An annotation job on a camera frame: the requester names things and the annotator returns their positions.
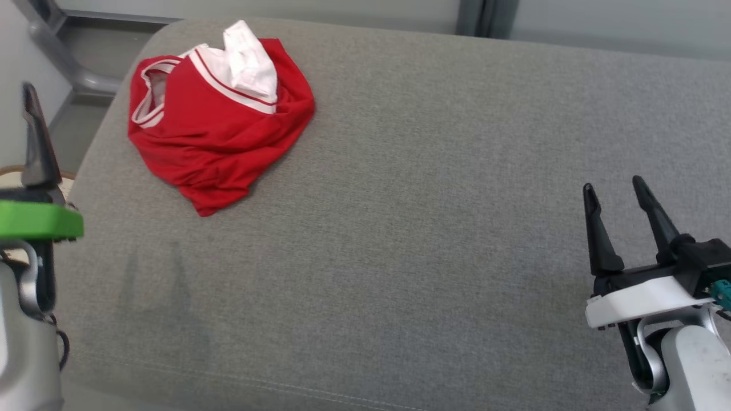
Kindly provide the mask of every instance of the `white stripe trim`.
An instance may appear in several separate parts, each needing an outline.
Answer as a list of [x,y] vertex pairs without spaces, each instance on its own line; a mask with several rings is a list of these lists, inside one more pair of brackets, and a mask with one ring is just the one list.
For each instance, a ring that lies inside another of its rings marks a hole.
[[152,96],[152,82],[150,81],[150,77],[148,76],[148,72],[150,70],[160,70],[162,72],[165,72],[167,74],[170,74],[173,69],[175,69],[175,66],[177,66],[180,62],[177,60],[160,60],[156,61],[153,64],[150,64],[149,66],[145,67],[140,72],[140,77],[145,82],[145,85],[147,86],[147,94],[145,94],[145,97],[142,99],[140,104],[137,106],[135,111],[132,113],[132,122],[137,124],[138,126],[142,127],[143,129],[146,129],[148,127],[152,127],[160,122],[162,120],[162,117],[164,115],[164,106],[165,103],[162,102],[157,107],[155,107],[152,111],[150,111],[150,107],[152,106],[153,96]]
[[148,120],[147,122],[138,125],[141,129],[147,129],[156,126],[164,116],[165,112],[163,110],[160,110],[151,120]]
[[262,102],[258,102],[257,100],[250,99],[242,94],[236,93],[236,92],[231,91],[230,89],[222,86],[220,84],[220,82],[217,79],[215,79],[212,76],[212,74],[208,71],[208,68],[206,67],[205,62],[200,58],[198,53],[195,53],[193,51],[188,55],[188,58],[193,62],[195,69],[198,71],[198,73],[203,78],[203,80],[205,80],[206,83],[210,84],[211,87],[216,89],[216,91],[223,94],[225,97],[228,97],[229,99],[231,99],[237,103],[245,105],[246,107],[249,107],[249,108],[253,108],[254,110],[260,111],[264,114],[276,113],[276,105],[266,105]]
[[198,47],[208,47],[208,43],[203,43],[203,44],[199,44],[199,45],[197,45],[197,46],[193,47],[192,49],[190,49],[190,50],[186,51],[185,53],[183,53],[183,54],[179,55],[178,57],[180,57],[181,59],[184,59],[184,58],[186,58],[186,57],[187,57],[187,56],[188,56],[188,55],[189,55],[190,53],[193,53],[193,52],[195,51],[195,49],[197,49]]

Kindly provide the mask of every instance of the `gray metal frame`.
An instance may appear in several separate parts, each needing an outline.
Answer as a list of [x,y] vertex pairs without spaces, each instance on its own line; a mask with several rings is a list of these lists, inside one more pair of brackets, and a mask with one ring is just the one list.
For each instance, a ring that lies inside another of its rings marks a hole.
[[48,57],[53,66],[71,83],[78,94],[113,97],[117,94],[121,79],[100,75],[84,67],[69,52],[56,35],[66,21],[66,14],[53,0],[43,0],[51,10],[48,21],[41,18],[28,0],[13,0],[28,18],[29,34],[33,42]]
[[69,17],[93,18],[97,20],[133,21],[135,23],[171,24],[180,21],[180,18],[154,17],[147,15],[125,15],[117,13],[85,12],[83,10],[64,10]]
[[461,0],[455,33],[507,39],[519,0]]

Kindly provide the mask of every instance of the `gray sofa cushion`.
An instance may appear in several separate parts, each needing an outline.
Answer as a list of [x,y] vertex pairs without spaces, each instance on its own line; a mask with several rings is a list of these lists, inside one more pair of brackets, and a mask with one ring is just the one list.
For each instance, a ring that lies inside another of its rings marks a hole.
[[146,404],[130,398],[100,393],[63,379],[63,411],[180,411],[155,404]]
[[581,187],[628,266],[655,254],[635,173],[680,230],[731,240],[731,64],[248,22],[315,117],[200,218],[127,140],[128,76],[72,193],[87,236],[58,250],[69,378],[186,410],[643,408],[618,333],[584,318]]

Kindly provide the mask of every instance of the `black cable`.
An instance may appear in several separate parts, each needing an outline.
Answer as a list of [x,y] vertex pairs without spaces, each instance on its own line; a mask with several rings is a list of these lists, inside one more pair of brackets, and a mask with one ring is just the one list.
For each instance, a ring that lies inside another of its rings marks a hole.
[[66,366],[66,361],[69,360],[69,349],[71,347],[71,342],[69,341],[69,336],[66,335],[61,330],[56,330],[56,334],[61,337],[61,340],[64,342],[64,354],[61,356],[61,362],[58,363],[58,370],[63,371],[64,367]]
[[69,341],[69,336],[66,333],[58,329],[58,320],[55,315],[49,315],[48,319],[50,320],[50,324],[56,327],[56,335],[60,336],[61,341],[64,343],[64,354],[61,356],[61,361],[58,363],[58,370],[63,371],[66,366],[66,362],[69,360],[71,341]]
[[722,309],[718,310],[716,314],[718,314],[720,318],[723,318],[726,321],[731,321],[731,315],[726,314]]

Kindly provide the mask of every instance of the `teal connector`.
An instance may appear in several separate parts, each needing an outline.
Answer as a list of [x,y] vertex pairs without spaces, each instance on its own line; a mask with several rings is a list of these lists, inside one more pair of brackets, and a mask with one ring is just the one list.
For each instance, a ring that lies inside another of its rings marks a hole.
[[711,284],[711,297],[716,300],[716,304],[731,312],[731,282],[723,279]]

